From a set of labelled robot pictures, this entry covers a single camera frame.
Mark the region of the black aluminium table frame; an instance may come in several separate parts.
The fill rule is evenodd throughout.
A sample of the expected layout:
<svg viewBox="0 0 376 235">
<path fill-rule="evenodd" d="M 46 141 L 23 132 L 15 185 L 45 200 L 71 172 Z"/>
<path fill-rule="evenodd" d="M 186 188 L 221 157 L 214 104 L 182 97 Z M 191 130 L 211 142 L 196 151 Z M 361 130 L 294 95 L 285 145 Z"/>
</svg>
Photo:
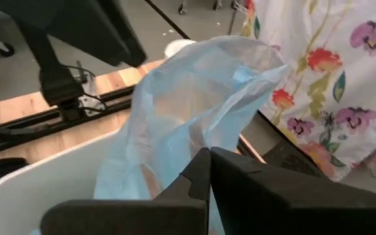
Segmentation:
<svg viewBox="0 0 376 235">
<path fill-rule="evenodd" d="M 129 86 L 101 95 L 104 102 L 114 101 L 119 98 L 123 100 L 108 105 L 105 110 L 96 112 L 92 116 L 84 116 L 74 121 L 64 121 L 61 118 L 58 108 L 40 112 L 30 116 L 15 119 L 0 124 L 0 151 L 19 146 L 21 144 L 70 129 L 77 125 L 87 123 L 104 116 L 127 110 L 131 107 L 131 95 L 135 86 Z"/>
</svg>

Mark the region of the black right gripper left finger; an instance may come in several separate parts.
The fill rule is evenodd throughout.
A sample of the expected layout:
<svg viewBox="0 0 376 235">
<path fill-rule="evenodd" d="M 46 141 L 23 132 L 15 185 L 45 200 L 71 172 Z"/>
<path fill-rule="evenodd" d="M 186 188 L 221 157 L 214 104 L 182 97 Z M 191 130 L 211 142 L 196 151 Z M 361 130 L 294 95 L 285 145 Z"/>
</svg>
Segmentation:
<svg viewBox="0 0 376 235">
<path fill-rule="evenodd" d="M 42 235 L 208 235 L 212 157 L 202 148 L 153 200 L 69 200 L 42 217 Z"/>
</svg>

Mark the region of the white plastic trash bin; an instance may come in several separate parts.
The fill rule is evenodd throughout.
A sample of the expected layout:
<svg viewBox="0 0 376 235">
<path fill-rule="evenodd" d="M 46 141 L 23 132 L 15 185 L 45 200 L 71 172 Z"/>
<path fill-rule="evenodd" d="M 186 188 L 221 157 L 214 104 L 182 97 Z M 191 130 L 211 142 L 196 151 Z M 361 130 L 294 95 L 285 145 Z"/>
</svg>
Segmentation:
<svg viewBox="0 0 376 235">
<path fill-rule="evenodd" d="M 104 134 L 0 178 L 0 235 L 29 235 L 52 206 L 92 198 L 115 135 Z"/>
</svg>

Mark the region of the white floral cloth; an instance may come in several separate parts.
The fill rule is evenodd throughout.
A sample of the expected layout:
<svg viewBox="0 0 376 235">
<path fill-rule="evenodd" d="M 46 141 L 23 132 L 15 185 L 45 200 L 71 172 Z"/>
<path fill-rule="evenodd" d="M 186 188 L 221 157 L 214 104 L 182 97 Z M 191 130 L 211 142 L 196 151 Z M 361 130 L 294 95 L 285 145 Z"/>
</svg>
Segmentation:
<svg viewBox="0 0 376 235">
<path fill-rule="evenodd" d="M 376 0 L 246 0 L 242 35 L 290 70 L 260 113 L 331 180 L 376 150 Z"/>
</svg>

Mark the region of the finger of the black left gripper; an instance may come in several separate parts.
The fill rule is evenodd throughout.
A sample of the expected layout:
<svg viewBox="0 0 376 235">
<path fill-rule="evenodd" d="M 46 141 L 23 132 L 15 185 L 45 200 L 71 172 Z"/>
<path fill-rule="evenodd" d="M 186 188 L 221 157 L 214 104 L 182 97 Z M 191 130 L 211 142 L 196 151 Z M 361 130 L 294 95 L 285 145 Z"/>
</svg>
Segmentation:
<svg viewBox="0 0 376 235">
<path fill-rule="evenodd" d="M 116 0 L 0 0 L 0 11 L 16 22 L 35 56 L 51 48 L 50 35 L 111 66 L 146 60 Z"/>
</svg>

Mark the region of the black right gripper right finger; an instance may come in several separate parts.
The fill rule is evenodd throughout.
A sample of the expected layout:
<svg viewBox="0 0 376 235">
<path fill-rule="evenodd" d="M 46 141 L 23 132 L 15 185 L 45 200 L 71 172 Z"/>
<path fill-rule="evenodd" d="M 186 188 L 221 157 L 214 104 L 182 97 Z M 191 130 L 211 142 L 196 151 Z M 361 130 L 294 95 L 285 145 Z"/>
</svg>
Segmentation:
<svg viewBox="0 0 376 235">
<path fill-rule="evenodd" d="M 211 149 L 226 235 L 376 235 L 376 193 Z"/>
</svg>

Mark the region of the black caster wheel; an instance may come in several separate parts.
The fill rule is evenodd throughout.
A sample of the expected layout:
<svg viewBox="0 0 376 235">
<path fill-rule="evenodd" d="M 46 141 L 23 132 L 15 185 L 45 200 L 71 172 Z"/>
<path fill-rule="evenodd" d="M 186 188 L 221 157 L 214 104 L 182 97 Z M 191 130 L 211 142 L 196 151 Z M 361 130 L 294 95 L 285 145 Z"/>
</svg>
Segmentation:
<svg viewBox="0 0 376 235">
<path fill-rule="evenodd" d="M 10 57 L 15 54 L 14 47 L 7 42 L 0 42 L 0 55 L 3 57 Z"/>
</svg>

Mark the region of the light blue trash bag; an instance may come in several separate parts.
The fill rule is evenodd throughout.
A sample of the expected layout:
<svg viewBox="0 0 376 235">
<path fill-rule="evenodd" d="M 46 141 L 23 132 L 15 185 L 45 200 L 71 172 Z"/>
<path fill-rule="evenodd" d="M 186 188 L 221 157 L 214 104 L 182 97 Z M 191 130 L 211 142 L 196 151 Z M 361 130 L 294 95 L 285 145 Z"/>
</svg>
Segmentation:
<svg viewBox="0 0 376 235">
<path fill-rule="evenodd" d="M 182 48 L 136 86 L 107 148 L 95 200 L 153 200 L 202 149 L 235 152 L 240 133 L 288 72 L 279 52 L 245 37 Z M 210 179 L 208 232 L 226 235 Z"/>
</svg>

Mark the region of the black vented panel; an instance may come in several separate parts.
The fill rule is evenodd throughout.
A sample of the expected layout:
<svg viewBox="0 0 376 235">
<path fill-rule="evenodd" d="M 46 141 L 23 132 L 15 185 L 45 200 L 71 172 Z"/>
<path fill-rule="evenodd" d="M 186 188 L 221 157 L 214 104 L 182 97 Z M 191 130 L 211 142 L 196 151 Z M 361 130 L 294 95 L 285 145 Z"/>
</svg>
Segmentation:
<svg viewBox="0 0 376 235">
<path fill-rule="evenodd" d="M 326 179 L 318 166 L 305 154 L 288 142 L 281 141 L 265 153 L 262 158 L 271 165 L 303 174 Z"/>
</svg>

